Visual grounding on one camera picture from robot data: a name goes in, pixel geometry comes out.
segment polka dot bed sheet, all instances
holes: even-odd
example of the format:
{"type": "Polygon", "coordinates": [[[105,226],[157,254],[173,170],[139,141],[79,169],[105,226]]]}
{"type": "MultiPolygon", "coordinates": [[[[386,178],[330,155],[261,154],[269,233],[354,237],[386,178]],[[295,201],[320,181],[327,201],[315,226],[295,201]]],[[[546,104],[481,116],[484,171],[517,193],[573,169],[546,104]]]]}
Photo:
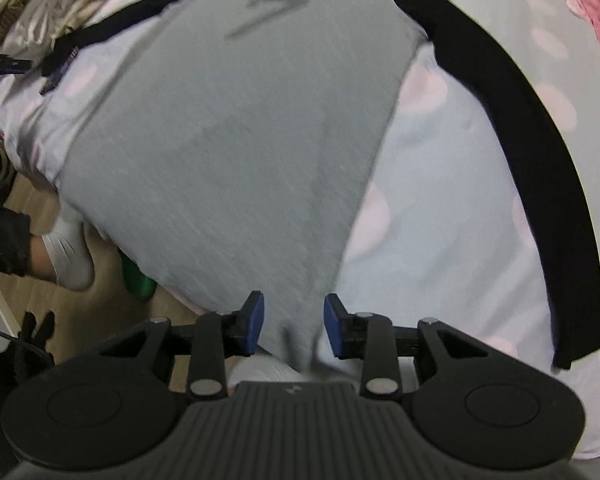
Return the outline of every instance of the polka dot bed sheet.
{"type": "MultiPolygon", "coordinates": [[[[600,45],[564,0],[451,0],[507,50],[564,137],[600,253],[600,45]]],[[[350,312],[433,316],[568,384],[584,403],[576,458],[600,456],[600,351],[552,372],[538,250],[479,102],[422,47],[350,235],[337,287],[350,312]]],[[[334,360],[326,336],[320,359],[334,360]]],[[[403,374],[415,387],[410,363],[403,374]]]]}

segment metal bolt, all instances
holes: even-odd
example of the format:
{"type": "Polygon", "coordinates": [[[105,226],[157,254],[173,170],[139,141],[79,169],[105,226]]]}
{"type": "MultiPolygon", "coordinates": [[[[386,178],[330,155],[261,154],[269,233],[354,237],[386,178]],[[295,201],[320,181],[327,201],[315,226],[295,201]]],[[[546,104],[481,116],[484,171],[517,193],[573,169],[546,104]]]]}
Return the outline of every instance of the metal bolt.
{"type": "Polygon", "coordinates": [[[189,389],[199,397],[211,397],[220,393],[222,384],[213,379],[198,379],[191,383],[189,389]]]}
{"type": "Polygon", "coordinates": [[[366,383],[366,389],[374,395],[391,395],[398,390],[398,383],[389,377],[376,377],[366,383]]]}

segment bed sheet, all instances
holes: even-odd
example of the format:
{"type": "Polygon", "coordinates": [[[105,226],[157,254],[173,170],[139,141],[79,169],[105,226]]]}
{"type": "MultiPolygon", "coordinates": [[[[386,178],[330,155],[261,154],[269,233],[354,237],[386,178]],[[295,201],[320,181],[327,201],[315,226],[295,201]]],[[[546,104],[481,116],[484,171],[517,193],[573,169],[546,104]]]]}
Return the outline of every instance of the bed sheet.
{"type": "MultiPolygon", "coordinates": [[[[110,0],[94,21],[132,1],[110,0]]],[[[580,175],[600,252],[600,46],[593,31],[564,0],[452,1],[503,45],[547,106],[580,175]]],[[[1,83],[0,128],[22,170],[60,184],[75,136],[156,22],[85,50],[48,98],[38,95],[42,80],[34,75],[1,83]]],[[[373,310],[407,326],[438,317],[551,371],[542,269],[502,150],[482,107],[437,67],[430,46],[403,85],[336,292],[350,311],[373,310]]],[[[324,337],[318,357],[356,373],[331,358],[324,337]]],[[[414,381],[408,363],[404,374],[414,381]]],[[[599,456],[600,352],[557,377],[587,410],[576,457],[599,456]]]]}

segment wooden floor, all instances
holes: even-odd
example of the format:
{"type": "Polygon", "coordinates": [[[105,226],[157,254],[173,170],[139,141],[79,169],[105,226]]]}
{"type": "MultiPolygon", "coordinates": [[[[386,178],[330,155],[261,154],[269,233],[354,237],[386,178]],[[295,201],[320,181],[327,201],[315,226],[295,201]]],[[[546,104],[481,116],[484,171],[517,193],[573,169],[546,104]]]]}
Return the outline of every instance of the wooden floor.
{"type": "MultiPolygon", "coordinates": [[[[31,216],[31,231],[48,231],[56,218],[55,196],[33,188],[26,178],[18,177],[7,207],[31,216]]],[[[72,292],[33,278],[0,274],[2,291],[20,323],[26,310],[41,320],[46,312],[56,314],[56,333],[48,350],[56,362],[81,354],[107,337],[121,333],[145,319],[167,316],[174,325],[194,322],[196,315],[159,287],[148,303],[131,297],[122,282],[122,268],[117,249],[104,241],[96,229],[87,228],[89,245],[96,270],[93,286],[85,292],[72,292]]],[[[186,360],[176,362],[172,386],[184,384],[186,360]]]]}

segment black cable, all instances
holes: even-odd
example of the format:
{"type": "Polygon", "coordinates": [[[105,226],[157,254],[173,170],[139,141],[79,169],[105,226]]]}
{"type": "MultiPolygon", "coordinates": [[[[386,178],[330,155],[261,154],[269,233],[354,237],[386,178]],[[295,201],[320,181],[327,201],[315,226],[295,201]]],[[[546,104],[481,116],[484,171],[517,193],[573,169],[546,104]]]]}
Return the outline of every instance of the black cable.
{"type": "Polygon", "coordinates": [[[37,346],[27,343],[27,342],[23,341],[22,339],[18,339],[17,337],[14,337],[12,335],[5,334],[4,332],[1,332],[1,331],[0,331],[0,337],[8,339],[9,341],[22,346],[24,349],[27,349],[30,352],[33,352],[34,354],[39,355],[47,362],[47,364],[49,364],[49,366],[53,367],[56,365],[54,363],[53,359],[51,358],[51,356],[46,351],[38,348],[37,346]]]}

